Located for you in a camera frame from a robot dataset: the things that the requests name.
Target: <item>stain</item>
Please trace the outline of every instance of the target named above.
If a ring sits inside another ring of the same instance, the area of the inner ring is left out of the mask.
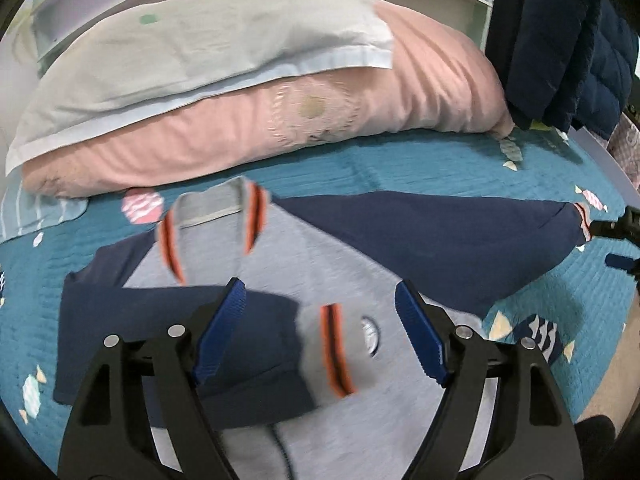
[[[142,23],[142,25],[150,25],[157,21],[158,17],[155,14],[144,14],[143,16],[140,16],[140,23]]]
[[[306,96],[300,103],[300,116],[307,119],[315,119],[324,114],[325,109],[324,99],[317,96]]]

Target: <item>blue gripper pad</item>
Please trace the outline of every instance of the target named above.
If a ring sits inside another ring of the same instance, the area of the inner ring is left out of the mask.
[[[422,370],[438,384],[444,384],[449,377],[444,364],[444,343],[404,282],[396,286],[396,312]]]
[[[244,283],[237,280],[196,342],[196,362],[191,371],[196,384],[202,384],[218,371],[226,346],[244,312],[245,303]]]
[[[614,269],[626,270],[629,272],[634,268],[635,260],[633,258],[627,258],[626,256],[620,256],[619,254],[609,253],[604,259],[604,263],[607,267],[613,267]]]

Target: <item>pink checkered fabric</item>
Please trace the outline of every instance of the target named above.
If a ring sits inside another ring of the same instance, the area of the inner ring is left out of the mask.
[[[640,130],[625,114],[611,134],[607,151],[626,173],[636,189],[640,190]]]

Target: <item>candy print pattern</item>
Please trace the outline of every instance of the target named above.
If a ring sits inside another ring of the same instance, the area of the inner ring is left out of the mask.
[[[515,341],[520,341],[523,337],[530,337],[536,342],[549,364],[560,357],[564,347],[558,334],[558,325],[537,314],[527,317],[513,329]]]
[[[503,139],[500,141],[500,151],[513,162],[522,162],[522,152],[518,145],[512,140]]]
[[[609,211],[609,209],[605,205],[603,205],[603,203],[594,192],[589,191],[588,189],[580,189],[578,186],[575,186],[575,192],[583,195],[585,199],[587,199],[587,202],[589,202],[589,204],[591,204],[591,206],[596,208],[598,211],[602,211],[603,209],[607,212]]]
[[[22,386],[22,398],[24,400],[24,411],[31,418],[36,418],[40,413],[40,383],[31,374],[25,379]]]
[[[41,384],[47,384],[47,377],[44,375],[44,372],[42,371],[42,368],[40,368],[40,365],[36,365],[36,381]]]
[[[556,130],[556,133],[558,134],[558,136],[562,139],[562,142],[564,142],[568,146],[569,145],[569,136],[566,133],[561,132],[557,128],[555,128],[555,130]]]
[[[0,270],[0,306],[4,305],[4,272]]]
[[[500,341],[513,332],[509,319],[500,311],[495,315],[494,323],[489,332],[489,341]]]
[[[164,199],[150,188],[129,189],[122,199],[121,211],[132,224],[150,224],[162,216]]]
[[[567,346],[564,347],[564,350],[562,350],[562,353],[564,354],[564,357],[566,357],[568,363],[571,363],[571,359],[574,358],[574,350],[575,341],[571,341]]]

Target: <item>orange striped trim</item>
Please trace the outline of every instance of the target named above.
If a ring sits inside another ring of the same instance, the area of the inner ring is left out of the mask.
[[[160,245],[160,255],[164,264],[175,276],[181,285],[185,285],[187,280],[184,278],[178,251],[175,244],[175,231],[173,213],[169,209],[164,219],[158,224],[158,244]]]
[[[333,303],[320,308],[320,334],[324,350],[324,368],[331,389],[341,399],[354,394],[357,389],[351,381],[342,344],[340,304]]]
[[[249,254],[267,221],[267,192],[255,182],[250,183],[246,212],[244,254]]]
[[[575,208],[580,213],[580,217],[582,218],[582,223],[580,227],[582,228],[582,232],[584,234],[584,240],[587,242],[591,241],[591,231],[589,231],[589,212],[584,208],[581,203],[575,203]]]

